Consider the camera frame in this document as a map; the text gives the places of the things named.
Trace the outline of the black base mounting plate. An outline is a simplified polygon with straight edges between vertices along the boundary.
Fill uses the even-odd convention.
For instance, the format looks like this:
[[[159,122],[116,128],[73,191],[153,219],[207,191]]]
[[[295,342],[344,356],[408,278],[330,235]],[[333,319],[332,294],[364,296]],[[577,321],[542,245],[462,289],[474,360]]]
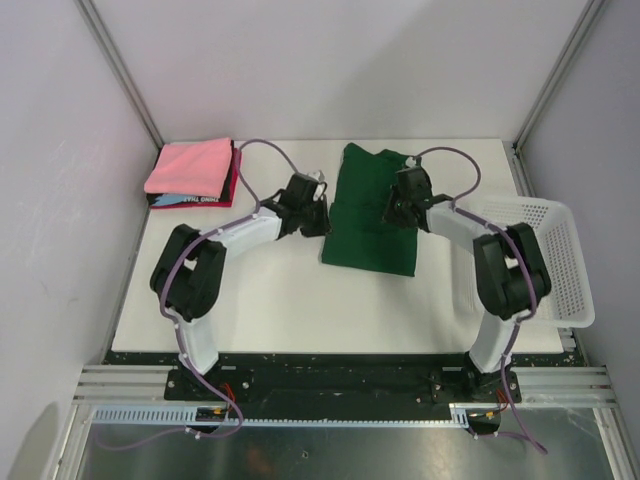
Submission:
[[[275,392],[409,393],[443,403],[522,401],[517,375],[481,374],[466,354],[223,353],[205,373],[180,366],[169,374],[170,399],[205,399],[216,387],[241,403]]]

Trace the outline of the green t shirt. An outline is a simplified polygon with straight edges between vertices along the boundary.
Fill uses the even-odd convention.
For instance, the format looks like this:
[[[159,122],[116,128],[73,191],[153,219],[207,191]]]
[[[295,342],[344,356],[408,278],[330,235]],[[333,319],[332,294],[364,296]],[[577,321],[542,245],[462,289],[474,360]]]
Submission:
[[[407,159],[391,150],[370,153],[355,143],[344,147],[329,209],[331,231],[321,252],[324,264],[415,275],[417,230],[383,221],[396,172],[406,166]]]

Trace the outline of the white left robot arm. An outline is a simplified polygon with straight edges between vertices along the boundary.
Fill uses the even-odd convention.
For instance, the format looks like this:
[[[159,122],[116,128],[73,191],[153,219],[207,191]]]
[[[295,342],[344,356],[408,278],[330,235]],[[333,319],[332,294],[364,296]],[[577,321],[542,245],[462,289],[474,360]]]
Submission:
[[[190,370],[185,385],[197,398],[210,399],[221,387],[221,376],[212,369],[219,349],[204,317],[218,300],[225,265],[296,232],[306,238],[327,235],[326,188],[322,172],[295,173],[285,188],[259,201],[249,215],[208,232],[186,224],[171,232],[150,288],[161,314],[173,323],[180,361]]]

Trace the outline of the white perforated plastic basket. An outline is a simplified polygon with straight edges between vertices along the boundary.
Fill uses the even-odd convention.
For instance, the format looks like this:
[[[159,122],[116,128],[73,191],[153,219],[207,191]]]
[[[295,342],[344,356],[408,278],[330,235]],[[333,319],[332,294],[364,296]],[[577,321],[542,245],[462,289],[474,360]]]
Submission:
[[[594,322],[578,232],[566,205],[534,197],[489,195],[463,200],[458,206],[500,227],[521,222],[532,227],[551,280],[551,292],[538,304],[533,324],[586,328]]]

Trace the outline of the right aluminium frame post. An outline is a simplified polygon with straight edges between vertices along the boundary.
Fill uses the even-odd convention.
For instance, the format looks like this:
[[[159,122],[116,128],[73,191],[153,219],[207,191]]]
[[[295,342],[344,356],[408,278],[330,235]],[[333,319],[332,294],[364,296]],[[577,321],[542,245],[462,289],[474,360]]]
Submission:
[[[556,93],[561,88],[562,83],[569,75],[571,68],[577,61],[581,51],[609,4],[610,2],[607,0],[589,0],[586,2],[512,142],[512,147],[518,155],[524,150],[528,140],[542,120]]]

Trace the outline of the red folded t shirt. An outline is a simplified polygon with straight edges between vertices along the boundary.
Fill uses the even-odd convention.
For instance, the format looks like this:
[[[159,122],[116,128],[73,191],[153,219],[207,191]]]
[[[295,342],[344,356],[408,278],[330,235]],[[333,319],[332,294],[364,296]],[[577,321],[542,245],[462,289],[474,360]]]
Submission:
[[[238,172],[235,166],[235,157],[238,149],[232,148],[232,159],[228,168],[223,188],[219,197],[199,196],[176,193],[147,194],[146,200],[151,209],[180,209],[180,208],[230,208],[238,183]]]

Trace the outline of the aluminium frame post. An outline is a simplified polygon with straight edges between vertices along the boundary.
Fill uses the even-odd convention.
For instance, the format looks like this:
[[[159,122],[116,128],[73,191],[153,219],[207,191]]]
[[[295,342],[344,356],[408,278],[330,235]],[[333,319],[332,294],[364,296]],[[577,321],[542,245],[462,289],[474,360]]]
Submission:
[[[75,0],[74,4],[112,71],[125,98],[131,105],[134,114],[153,145],[160,150],[165,144],[164,139],[126,64],[120,48],[115,42],[95,2],[91,0]]]
[[[542,120],[556,93],[561,88],[562,83],[569,75],[571,68],[577,61],[581,51],[609,4],[610,2],[607,0],[589,0],[586,2],[512,142],[512,147],[518,155],[524,150],[528,140]]]

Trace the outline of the left aluminium frame post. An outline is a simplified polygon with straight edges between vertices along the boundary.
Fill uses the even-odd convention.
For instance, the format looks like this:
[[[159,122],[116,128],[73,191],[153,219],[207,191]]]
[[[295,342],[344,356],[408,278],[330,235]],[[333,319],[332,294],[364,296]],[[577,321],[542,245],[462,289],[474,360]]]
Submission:
[[[164,139],[126,64],[120,48],[115,42],[95,2],[91,0],[75,0],[74,4],[112,71],[125,98],[131,105],[134,114],[153,145],[160,150],[165,144]]]

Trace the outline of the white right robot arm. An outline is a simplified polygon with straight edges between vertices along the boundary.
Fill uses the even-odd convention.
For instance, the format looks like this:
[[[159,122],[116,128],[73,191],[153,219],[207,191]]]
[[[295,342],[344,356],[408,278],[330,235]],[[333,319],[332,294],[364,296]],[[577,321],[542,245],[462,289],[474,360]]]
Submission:
[[[551,280],[532,227],[500,227],[432,193],[418,166],[396,172],[383,221],[443,237],[473,257],[477,295],[484,313],[476,340],[465,354],[463,393],[473,401],[493,394],[506,368],[521,324],[533,317]]]

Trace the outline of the black printed folded t shirt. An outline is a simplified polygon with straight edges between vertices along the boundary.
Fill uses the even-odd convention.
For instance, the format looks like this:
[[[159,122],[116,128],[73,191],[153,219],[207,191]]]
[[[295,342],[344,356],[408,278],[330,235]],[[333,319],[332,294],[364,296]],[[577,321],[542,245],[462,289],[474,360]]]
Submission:
[[[237,149],[230,138],[165,145],[144,183],[152,209],[228,208],[238,174]]]

